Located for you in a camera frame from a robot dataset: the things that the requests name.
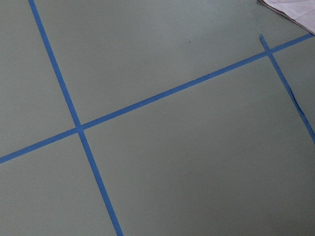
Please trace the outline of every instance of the painted floor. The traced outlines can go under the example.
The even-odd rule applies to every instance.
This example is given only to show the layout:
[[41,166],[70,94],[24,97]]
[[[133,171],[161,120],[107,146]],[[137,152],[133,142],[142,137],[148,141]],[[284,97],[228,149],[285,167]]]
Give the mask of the painted floor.
[[315,37],[254,0],[1,0],[1,236],[315,235]]

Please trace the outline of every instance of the white cloth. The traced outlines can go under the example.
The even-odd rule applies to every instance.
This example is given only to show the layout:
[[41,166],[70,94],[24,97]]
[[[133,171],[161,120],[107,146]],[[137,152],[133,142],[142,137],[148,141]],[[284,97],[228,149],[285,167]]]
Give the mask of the white cloth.
[[261,0],[261,2],[315,34],[315,0]]

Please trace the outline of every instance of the tape strip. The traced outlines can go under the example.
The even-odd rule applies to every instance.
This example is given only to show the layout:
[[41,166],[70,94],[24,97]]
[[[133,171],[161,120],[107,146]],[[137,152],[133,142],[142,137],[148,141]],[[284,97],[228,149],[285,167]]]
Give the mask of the tape strip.
[[56,61],[56,58],[54,56],[53,50],[52,50],[52,48],[50,46],[47,34],[46,34],[44,26],[43,26],[43,24],[41,22],[41,19],[40,19],[39,13],[37,11],[36,5],[35,5],[33,0],[29,0],[29,4],[30,4],[31,10],[33,12],[33,15],[34,15],[34,18],[35,18],[38,30],[39,30],[40,35],[42,37],[43,43],[45,45],[47,54],[49,56],[50,62],[52,64],[52,67],[53,67],[54,72],[56,74],[56,77],[58,79],[58,82],[59,82],[60,88],[62,90],[64,99],[65,99],[65,101],[67,103],[67,106],[69,108],[70,114],[72,116],[72,119],[73,119],[73,122],[74,122],[74,125],[75,125],[75,130],[79,134],[82,146],[84,148],[84,151],[85,151],[86,156],[88,158],[88,161],[89,161],[90,167],[92,169],[93,175],[94,175],[95,180],[97,182],[97,186],[99,188],[99,191],[100,191],[100,193],[102,195],[103,201],[104,201],[105,206],[107,208],[109,217],[110,217],[110,219],[112,221],[112,224],[114,226],[114,229],[116,231],[117,236],[123,236],[124,234],[122,232],[122,229],[120,227],[120,224],[119,224],[118,219],[116,217],[116,214],[114,212],[113,206],[112,206],[112,204],[110,202],[108,193],[107,193],[107,191],[105,189],[105,185],[104,185],[103,180],[102,180],[102,178],[100,176],[97,164],[96,164],[95,159],[93,157],[93,154],[91,152],[91,149],[90,149],[89,143],[87,141],[87,138],[86,138],[86,136],[85,136],[85,134],[83,132],[83,129],[81,127],[81,123],[80,123],[79,117],[77,115],[77,112],[75,111],[75,108],[74,108],[73,102],[71,100],[69,91],[68,91],[68,89],[67,89],[67,87],[65,85],[63,76],[62,76],[61,71],[59,69],[59,66],[57,64],[57,61]]
[[[271,51],[271,52],[278,52],[278,51],[281,51],[281,50],[283,50],[283,49],[285,49],[285,48],[288,48],[288,47],[290,47],[290,46],[292,46],[292,45],[295,45],[295,44],[298,44],[298,43],[300,43],[300,42],[303,42],[303,41],[305,41],[305,40],[307,40],[307,39],[309,39],[309,38],[312,38],[312,37],[313,37],[312,34],[306,34],[306,35],[301,36],[301,37],[298,37],[298,38],[296,38],[296,39],[294,39],[294,40],[292,40],[292,41],[289,41],[289,42],[284,43],[284,44],[281,44],[281,45],[279,45],[279,46],[277,46],[277,47],[275,47],[275,48],[272,48],[272,49],[270,49],[270,51]],[[232,69],[238,68],[238,67],[240,67],[240,66],[242,66],[242,65],[245,65],[245,64],[250,63],[250,62],[252,62],[252,61],[258,60],[258,59],[260,59],[260,58],[262,58],[262,57],[265,57],[265,56],[267,56],[267,53],[266,53],[266,52],[263,52],[263,53],[260,53],[260,54],[255,55],[255,56],[249,57],[249,58],[247,58],[247,59],[245,59],[245,60],[239,61],[239,62],[237,62],[237,63],[235,63],[235,64],[229,65],[229,66],[227,66],[227,67],[225,67],[225,68],[222,68],[222,69],[220,69],[220,70],[217,70],[217,71],[211,73],[211,74],[212,74],[212,78],[214,77],[213,75],[215,75],[215,74],[217,74],[217,75],[223,74],[223,73],[225,73],[225,72],[228,72],[228,71],[230,71],[230,70],[232,70]],[[210,76],[211,74],[206,75],[206,76],[204,77],[204,79],[205,79],[205,80],[210,79],[210,78],[211,78],[211,76]],[[199,79],[197,79],[197,81],[199,80],[200,83],[201,83],[201,82],[202,82],[202,78],[203,78],[203,77],[200,77]],[[107,121],[107,120],[113,119],[113,118],[118,117],[118,116],[120,116],[120,115],[122,115],[122,114],[125,114],[125,113],[127,113],[127,112],[132,111],[132,110],[135,110],[135,109],[137,109],[137,108],[139,108],[139,107],[145,106],[145,105],[147,105],[147,104],[149,104],[149,103],[152,103],[152,102],[154,102],[154,101],[156,101],[156,100],[159,100],[159,99],[161,99],[161,98],[163,98],[163,97],[169,96],[169,95],[171,95],[171,94],[173,94],[173,93],[175,93],[175,92],[179,92],[179,91],[181,91],[181,90],[183,90],[183,89],[189,88],[189,87],[191,87],[191,86],[193,86],[193,85],[195,85],[195,84],[193,83],[193,81],[187,82],[187,83],[185,83],[185,84],[183,84],[183,85],[181,85],[181,86],[178,86],[178,87],[175,87],[175,88],[170,89],[170,90],[168,90],[168,91],[165,91],[165,92],[163,92],[163,93],[157,94],[157,95],[155,95],[155,96],[152,96],[152,97],[147,98],[147,99],[145,99],[145,100],[143,100],[143,101],[137,102],[137,103],[135,103],[135,104],[133,104],[133,105],[127,106],[127,107],[125,107],[125,108],[122,108],[122,109],[120,109],[120,110],[117,110],[117,111],[115,111],[115,112],[112,112],[112,113],[110,113],[110,114],[107,114],[107,115],[105,115],[105,116],[102,116],[102,117],[100,117],[100,118],[97,118],[97,119],[95,119],[95,120],[89,121],[89,122],[83,124],[81,127],[82,127],[83,130],[88,129],[88,128],[90,128],[90,127],[93,127],[93,126],[95,126],[95,125],[98,125],[98,124],[100,124],[100,123],[103,123],[103,122],[105,122],[105,121]],[[59,134],[59,135],[61,135],[61,136],[60,136],[60,137],[61,137],[60,139],[67,137],[67,136],[64,136],[64,137],[63,137],[62,134]],[[0,163],[3,163],[3,162],[5,162],[5,161],[7,161],[7,160],[11,160],[11,159],[13,159],[13,158],[15,158],[15,157],[19,157],[19,156],[21,156],[21,155],[23,155],[23,154],[26,154],[26,153],[28,153],[28,152],[30,152],[30,151],[33,151],[33,150],[36,150],[37,148],[41,148],[41,147],[43,147],[43,146],[45,146],[45,145],[48,145],[48,144],[50,144],[50,143],[53,143],[53,142],[55,142],[55,141],[57,141],[57,140],[59,140],[59,139],[56,139],[56,140],[55,140],[55,136],[53,136],[53,137],[51,137],[51,138],[48,138],[48,139],[43,140],[43,141],[41,141],[41,142],[38,142],[38,143],[36,143],[36,144],[34,144],[34,145],[25,147],[25,148],[23,148],[23,149],[21,149],[21,150],[18,150],[18,151],[16,151],[16,152],[13,152],[13,153],[11,153],[11,154],[8,154],[8,155],[6,155],[6,156],[1,157],[1,158],[0,158]]]
[[299,113],[299,115],[300,115],[300,117],[301,117],[301,119],[302,119],[302,121],[303,121],[303,123],[304,123],[304,125],[305,125],[305,127],[306,127],[306,129],[308,131],[308,133],[310,134],[313,142],[315,143],[315,133],[314,133],[312,127],[311,127],[311,124],[309,123],[306,115],[304,114],[304,112],[302,111],[301,107],[299,106],[297,100],[295,99],[295,96],[293,94],[293,91],[292,91],[289,83],[287,82],[287,80],[286,80],[284,74],[282,73],[282,71],[281,71],[281,69],[280,69],[280,67],[279,67],[279,65],[278,65],[274,55],[272,54],[273,51],[270,50],[270,48],[269,48],[269,46],[268,46],[268,44],[267,44],[267,42],[266,42],[266,40],[265,40],[265,38],[264,38],[264,36],[262,34],[260,35],[260,41],[261,41],[262,45],[264,46],[264,49],[265,49],[266,53],[268,54],[268,57],[269,57],[272,65],[274,66],[274,68],[275,68],[279,78],[281,79],[281,81],[282,81],[282,83],[283,83],[287,93],[289,94],[289,96],[290,96],[290,98],[291,98],[291,100],[292,100],[296,110],[298,111],[298,113]]

